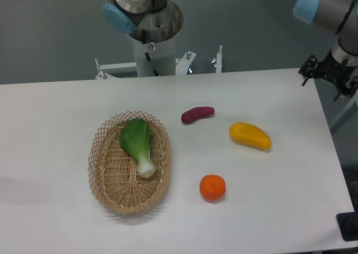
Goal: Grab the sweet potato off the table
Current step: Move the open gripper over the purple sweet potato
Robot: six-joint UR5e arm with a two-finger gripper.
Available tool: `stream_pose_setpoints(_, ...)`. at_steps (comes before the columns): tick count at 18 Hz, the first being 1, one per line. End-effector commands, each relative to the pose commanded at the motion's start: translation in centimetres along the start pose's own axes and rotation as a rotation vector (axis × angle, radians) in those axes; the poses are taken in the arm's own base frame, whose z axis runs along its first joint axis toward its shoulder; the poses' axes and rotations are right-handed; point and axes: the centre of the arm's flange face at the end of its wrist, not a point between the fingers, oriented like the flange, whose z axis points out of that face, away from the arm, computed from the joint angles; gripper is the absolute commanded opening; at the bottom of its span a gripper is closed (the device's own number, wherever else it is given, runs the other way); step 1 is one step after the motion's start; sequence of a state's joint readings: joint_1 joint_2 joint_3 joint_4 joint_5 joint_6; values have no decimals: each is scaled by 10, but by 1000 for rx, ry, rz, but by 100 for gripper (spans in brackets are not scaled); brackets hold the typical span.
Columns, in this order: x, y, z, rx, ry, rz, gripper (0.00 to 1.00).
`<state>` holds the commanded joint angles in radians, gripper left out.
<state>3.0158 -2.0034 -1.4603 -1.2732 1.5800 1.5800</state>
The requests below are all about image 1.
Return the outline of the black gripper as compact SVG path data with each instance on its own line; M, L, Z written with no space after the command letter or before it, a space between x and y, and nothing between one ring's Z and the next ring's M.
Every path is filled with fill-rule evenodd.
M336 87L337 94L333 101L337 101L341 96L352 98L357 91L357 79L353 79L352 74L357 65L350 66L348 57L338 62L331 53L319 62L314 55L310 55L304 64L299 68L298 74L303 78L302 86L309 79L320 78Z

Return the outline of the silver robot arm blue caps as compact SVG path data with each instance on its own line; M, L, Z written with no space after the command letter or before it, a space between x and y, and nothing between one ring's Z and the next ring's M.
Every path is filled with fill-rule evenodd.
M296 0L293 15L338 37L322 61L310 55L300 67L302 85L309 79L322 79L335 86L335 100L353 97L357 91L357 79L352 76L357 68L357 0Z

